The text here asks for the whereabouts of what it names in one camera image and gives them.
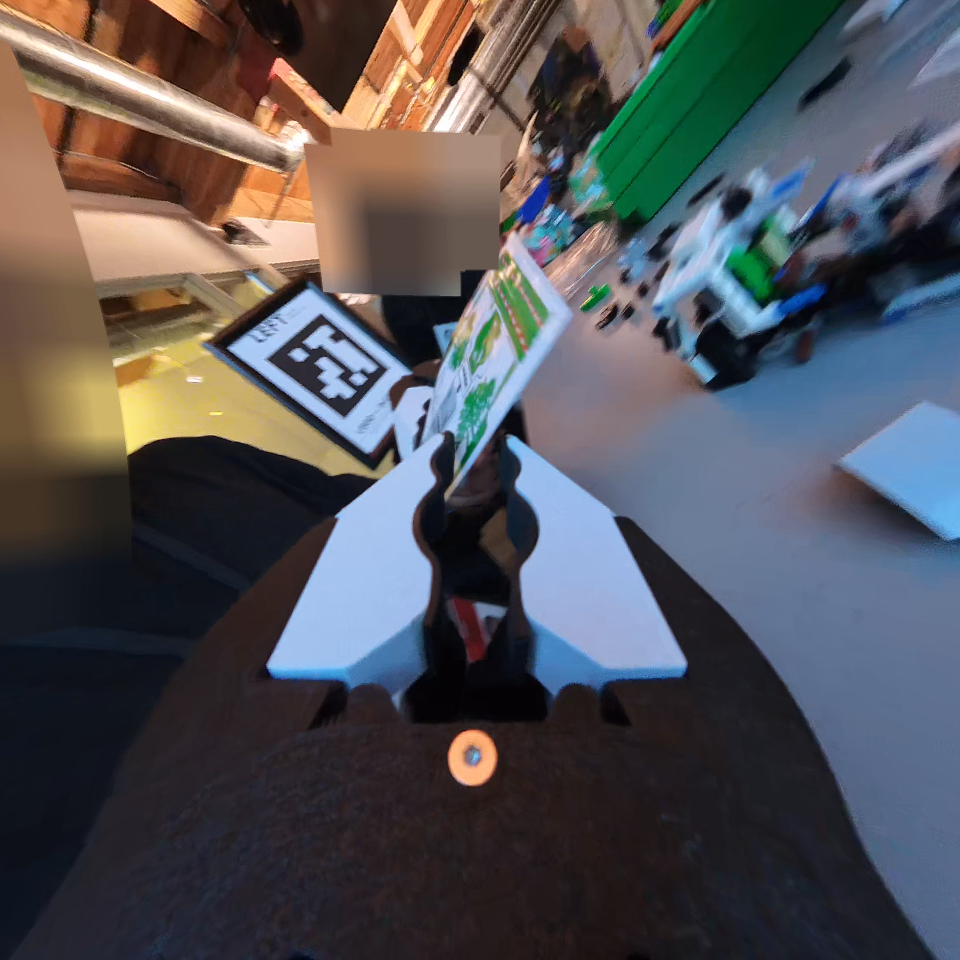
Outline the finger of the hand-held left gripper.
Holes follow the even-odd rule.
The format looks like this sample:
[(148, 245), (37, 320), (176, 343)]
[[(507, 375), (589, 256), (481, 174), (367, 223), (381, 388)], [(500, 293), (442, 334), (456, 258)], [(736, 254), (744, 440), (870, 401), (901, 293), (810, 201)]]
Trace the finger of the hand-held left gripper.
[(397, 459), (405, 460), (420, 445), (434, 395), (433, 381), (405, 375), (391, 387), (391, 417)]

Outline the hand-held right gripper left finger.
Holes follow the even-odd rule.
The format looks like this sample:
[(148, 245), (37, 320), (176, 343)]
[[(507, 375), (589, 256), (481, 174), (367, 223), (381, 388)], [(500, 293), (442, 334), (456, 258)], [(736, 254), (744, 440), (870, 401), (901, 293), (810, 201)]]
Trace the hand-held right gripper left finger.
[(266, 662), (278, 681), (378, 686), (399, 707), (426, 673), (441, 602), (430, 540), (443, 530), (453, 438), (444, 433), (338, 512)]

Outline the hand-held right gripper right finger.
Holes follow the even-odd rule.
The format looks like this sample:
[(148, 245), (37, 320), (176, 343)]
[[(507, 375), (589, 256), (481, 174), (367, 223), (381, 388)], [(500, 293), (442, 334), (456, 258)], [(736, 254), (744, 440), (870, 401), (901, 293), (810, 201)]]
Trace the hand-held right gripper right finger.
[(502, 452), (529, 672), (547, 690), (678, 679), (688, 661), (615, 513), (519, 438)]

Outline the clear plastic bag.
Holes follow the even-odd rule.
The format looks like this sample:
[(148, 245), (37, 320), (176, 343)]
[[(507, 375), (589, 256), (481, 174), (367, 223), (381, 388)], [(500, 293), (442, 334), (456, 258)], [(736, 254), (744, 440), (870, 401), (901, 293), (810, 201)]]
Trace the clear plastic bag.
[(510, 234), (453, 331), (426, 408), (421, 438), (453, 438), (447, 496), (464, 483), (572, 319), (522, 237)]

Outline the white toy brick cab assembly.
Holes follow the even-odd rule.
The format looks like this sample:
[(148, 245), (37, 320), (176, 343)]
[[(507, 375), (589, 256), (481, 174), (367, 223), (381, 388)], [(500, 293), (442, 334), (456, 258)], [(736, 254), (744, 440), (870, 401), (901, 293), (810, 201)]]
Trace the white toy brick cab assembly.
[(726, 189), (678, 234), (651, 310), (654, 337), (702, 388), (718, 392), (756, 375), (766, 347), (799, 331), (827, 293), (785, 283), (800, 223), (791, 202), (813, 163), (773, 180), (763, 168)]

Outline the black toy brick truck chassis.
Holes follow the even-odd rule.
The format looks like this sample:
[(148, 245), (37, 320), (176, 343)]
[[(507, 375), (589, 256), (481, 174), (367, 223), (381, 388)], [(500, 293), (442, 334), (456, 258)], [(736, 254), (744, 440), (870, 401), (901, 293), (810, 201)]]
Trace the black toy brick truck chassis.
[(885, 323), (958, 299), (959, 124), (907, 126), (798, 221), (774, 279), (788, 330), (870, 306)]

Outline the black framed marker sign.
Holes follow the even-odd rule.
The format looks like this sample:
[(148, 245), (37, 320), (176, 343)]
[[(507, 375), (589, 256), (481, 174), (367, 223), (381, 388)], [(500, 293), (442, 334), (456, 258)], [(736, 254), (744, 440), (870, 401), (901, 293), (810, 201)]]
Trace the black framed marker sign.
[(205, 347), (364, 468), (396, 447), (391, 390), (411, 369), (311, 277), (269, 294)]

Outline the scatter of small dark toy pieces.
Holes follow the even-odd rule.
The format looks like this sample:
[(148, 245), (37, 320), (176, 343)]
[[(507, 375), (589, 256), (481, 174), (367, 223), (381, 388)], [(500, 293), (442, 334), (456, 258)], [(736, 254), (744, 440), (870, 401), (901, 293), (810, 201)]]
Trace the scatter of small dark toy pieces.
[[(642, 320), (640, 307), (637, 306), (636, 303), (633, 301), (626, 301), (622, 303), (611, 302), (601, 309), (598, 317), (594, 320), (593, 327), (594, 330), (597, 331), (606, 330), (607, 327), (610, 327), (615, 323), (623, 323), (631, 320), (637, 320), (638, 322)], [(666, 340), (670, 335), (672, 335), (672, 331), (675, 326), (675, 322), (670, 318), (654, 317), (650, 333), (654, 338)]]

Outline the white flat toy panel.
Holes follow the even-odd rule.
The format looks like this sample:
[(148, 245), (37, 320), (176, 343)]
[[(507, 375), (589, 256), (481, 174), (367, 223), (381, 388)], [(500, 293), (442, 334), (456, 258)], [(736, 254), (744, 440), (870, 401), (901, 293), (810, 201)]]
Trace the white flat toy panel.
[(923, 401), (836, 467), (945, 542), (959, 539), (959, 414)]

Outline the black hanging panel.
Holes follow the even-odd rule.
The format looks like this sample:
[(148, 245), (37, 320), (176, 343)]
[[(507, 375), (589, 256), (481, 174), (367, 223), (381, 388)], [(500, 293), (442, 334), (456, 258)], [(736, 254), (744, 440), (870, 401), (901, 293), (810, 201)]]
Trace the black hanging panel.
[(318, 95), (342, 112), (394, 1), (239, 1), (247, 22)]

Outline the green plastic bin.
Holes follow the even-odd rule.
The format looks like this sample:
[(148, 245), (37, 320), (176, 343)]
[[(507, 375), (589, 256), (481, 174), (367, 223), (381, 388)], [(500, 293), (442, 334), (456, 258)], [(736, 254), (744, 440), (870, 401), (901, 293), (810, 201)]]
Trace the green plastic bin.
[(841, 5), (698, 6), (597, 143), (613, 214), (652, 220)]

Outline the silver ventilation duct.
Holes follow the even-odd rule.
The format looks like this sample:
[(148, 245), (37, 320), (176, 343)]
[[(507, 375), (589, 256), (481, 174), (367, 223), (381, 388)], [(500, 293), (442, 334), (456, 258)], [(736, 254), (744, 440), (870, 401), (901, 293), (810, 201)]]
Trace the silver ventilation duct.
[(277, 174), (294, 175), (305, 160), (303, 144), (270, 135), (7, 5), (1, 39), (29, 92), (44, 100)]

